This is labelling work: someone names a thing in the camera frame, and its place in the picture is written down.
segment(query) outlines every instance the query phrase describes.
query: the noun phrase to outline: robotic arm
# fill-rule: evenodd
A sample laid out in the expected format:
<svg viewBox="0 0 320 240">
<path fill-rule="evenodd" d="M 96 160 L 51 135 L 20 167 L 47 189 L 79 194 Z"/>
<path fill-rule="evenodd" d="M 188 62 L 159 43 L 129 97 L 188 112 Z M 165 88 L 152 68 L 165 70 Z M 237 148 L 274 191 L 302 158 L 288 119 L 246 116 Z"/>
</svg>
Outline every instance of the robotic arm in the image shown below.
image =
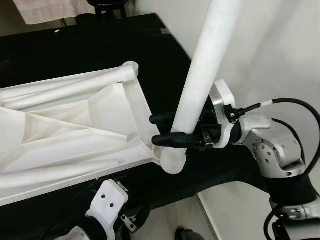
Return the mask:
<svg viewBox="0 0 320 240">
<path fill-rule="evenodd" d="M 202 113 L 194 134 L 158 135 L 153 137 L 153 144 L 199 150 L 224 148 L 229 143 L 246 146 L 255 158 L 270 194 L 273 211 L 264 224 L 266 238 L 271 240 L 268 225 L 271 218 L 277 216 L 279 219 L 272 226 L 277 240 L 320 239 L 320 197 L 309 178 L 319 158 L 319 150 L 307 167 L 293 128 L 262 114 L 247 113 L 277 103 L 276 100 L 236 109 L 234 97 L 223 80 L 215 82 L 210 98 L 216 122 L 207 113 Z M 314 108 L 312 110 L 319 122 L 319 114 Z M 150 121 L 161 125 L 170 123 L 172 118 L 172 113 L 160 114 L 151 116 Z"/>
</svg>

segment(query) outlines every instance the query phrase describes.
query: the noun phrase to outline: black mount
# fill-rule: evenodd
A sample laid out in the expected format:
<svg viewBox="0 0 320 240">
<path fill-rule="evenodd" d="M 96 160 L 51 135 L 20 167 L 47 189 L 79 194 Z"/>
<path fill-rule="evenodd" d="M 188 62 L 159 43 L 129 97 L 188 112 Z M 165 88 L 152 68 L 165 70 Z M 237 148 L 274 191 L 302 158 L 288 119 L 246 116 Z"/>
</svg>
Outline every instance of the black mount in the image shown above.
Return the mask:
<svg viewBox="0 0 320 240">
<path fill-rule="evenodd" d="M 201 113 L 198 124 L 193 134 L 184 132 L 170 132 L 176 113 L 168 112 L 152 115 L 150 123 L 158 127 L 166 127 L 167 132 L 156 135 L 152 143 L 156 146 L 170 147 L 176 149 L 196 148 L 199 151 L 213 149 L 221 137 L 221 125 L 217 123 L 215 113 L 212 110 L 204 110 Z M 237 122 L 231 132 L 231 142 L 236 142 L 241 137 L 241 127 Z"/>
</svg>

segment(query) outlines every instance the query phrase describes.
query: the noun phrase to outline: white cylindrical tube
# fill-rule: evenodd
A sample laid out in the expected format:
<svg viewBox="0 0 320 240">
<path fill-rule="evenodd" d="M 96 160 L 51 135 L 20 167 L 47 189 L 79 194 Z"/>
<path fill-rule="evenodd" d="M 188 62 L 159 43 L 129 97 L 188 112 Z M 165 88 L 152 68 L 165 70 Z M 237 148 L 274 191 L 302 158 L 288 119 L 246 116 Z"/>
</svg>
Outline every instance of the white cylindrical tube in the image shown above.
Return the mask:
<svg viewBox="0 0 320 240">
<path fill-rule="evenodd" d="M 137 68 L 138 64 L 135 62 L 125 63 L 118 70 L 13 101 L 4 104 L 4 107 L 13 110 L 21 110 L 110 84 L 132 81 L 137 78 Z"/>
<path fill-rule="evenodd" d="M 31 86 L 3 88 L 0 90 L 0 99 L 6 100 L 6 99 L 25 96 L 25 95 L 37 94 L 37 93 L 49 91 L 52 89 L 60 88 L 65 85 L 74 84 L 82 80 L 83 79 L 68 79 L 64 81 L 48 82 L 48 83 L 31 85 Z"/>
<path fill-rule="evenodd" d="M 171 132 L 192 134 L 232 38 L 243 0 L 212 0 L 192 59 Z M 187 149 L 166 147 L 161 166 L 170 174 L 182 171 Z"/>
<path fill-rule="evenodd" d="M 0 174 L 0 189 L 12 189 L 73 178 L 117 166 L 119 161 L 104 160 Z"/>
</svg>

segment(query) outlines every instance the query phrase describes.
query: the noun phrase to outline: white plastic part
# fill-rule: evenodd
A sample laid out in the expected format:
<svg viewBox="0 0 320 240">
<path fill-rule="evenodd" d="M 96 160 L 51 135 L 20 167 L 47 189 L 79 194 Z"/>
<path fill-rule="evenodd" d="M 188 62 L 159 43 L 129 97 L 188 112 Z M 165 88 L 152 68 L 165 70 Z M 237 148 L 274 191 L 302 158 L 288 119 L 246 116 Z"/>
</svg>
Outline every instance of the white plastic part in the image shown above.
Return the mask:
<svg viewBox="0 0 320 240">
<path fill-rule="evenodd" d="M 175 115 L 172 132 L 192 134 L 234 32 L 243 0 L 213 0 L 200 35 Z M 186 149 L 164 148 L 161 166 L 179 173 L 186 162 Z"/>
<path fill-rule="evenodd" d="M 234 95 L 223 79 L 214 83 L 210 91 L 210 98 L 214 106 L 217 122 L 221 125 L 219 142 L 215 143 L 213 147 L 215 149 L 223 149 L 229 143 L 231 130 L 234 127 L 225 114 L 224 106 L 231 105 L 235 109 L 236 101 Z"/>
<path fill-rule="evenodd" d="M 269 106 L 269 105 L 272 105 L 272 104 L 274 104 L 274 102 L 272 100 L 264 101 L 264 102 L 261 103 L 260 108 L 263 108 L 263 107 L 266 107 L 266 106 Z"/>
<path fill-rule="evenodd" d="M 115 240 L 114 224 L 128 194 L 113 180 L 104 181 L 94 196 L 86 216 L 94 217 L 103 227 L 107 239 Z"/>
<path fill-rule="evenodd" d="M 7 103 L 4 107 L 8 109 L 21 110 L 45 102 L 81 94 L 89 90 L 99 89 L 110 84 L 129 82 L 137 78 L 137 68 L 138 65 L 136 63 L 125 63 L 121 68 L 115 71 L 40 92 L 38 94 Z"/>
<path fill-rule="evenodd" d="M 149 123 L 151 111 L 136 77 L 138 65 L 128 64 L 134 66 L 131 81 L 88 89 L 23 111 L 0 107 L 0 206 L 142 164 L 160 165 L 150 142 L 159 131 Z M 40 89 L 35 86 L 89 80 L 121 68 L 1 91 L 15 89 L 21 94 L 27 87 L 26 93 L 32 95 L 30 89 Z M 120 74 L 128 77 L 126 72 Z"/>
<path fill-rule="evenodd" d="M 90 238 L 81 227 L 75 226 L 67 235 L 60 236 L 55 240 L 90 240 Z"/>
</svg>

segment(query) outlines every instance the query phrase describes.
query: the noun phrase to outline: white wall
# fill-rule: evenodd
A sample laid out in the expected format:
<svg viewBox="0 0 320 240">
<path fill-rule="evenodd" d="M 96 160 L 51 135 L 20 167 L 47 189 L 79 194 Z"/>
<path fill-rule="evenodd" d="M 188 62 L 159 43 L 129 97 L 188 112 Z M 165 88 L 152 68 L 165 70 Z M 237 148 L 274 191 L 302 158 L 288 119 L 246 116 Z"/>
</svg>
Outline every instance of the white wall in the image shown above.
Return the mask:
<svg viewBox="0 0 320 240">
<path fill-rule="evenodd" d="M 210 0 L 137 0 L 138 14 L 157 13 L 192 56 Z M 217 79 L 225 79 L 237 106 L 290 97 L 320 111 L 320 2 L 246 0 Z M 263 110 L 291 124 L 300 135 L 307 163 L 319 144 L 319 131 L 306 110 L 291 104 Z M 320 191 L 320 164 L 311 174 Z M 201 193 L 222 240 L 264 239 L 269 196 L 233 182 Z"/>
</svg>

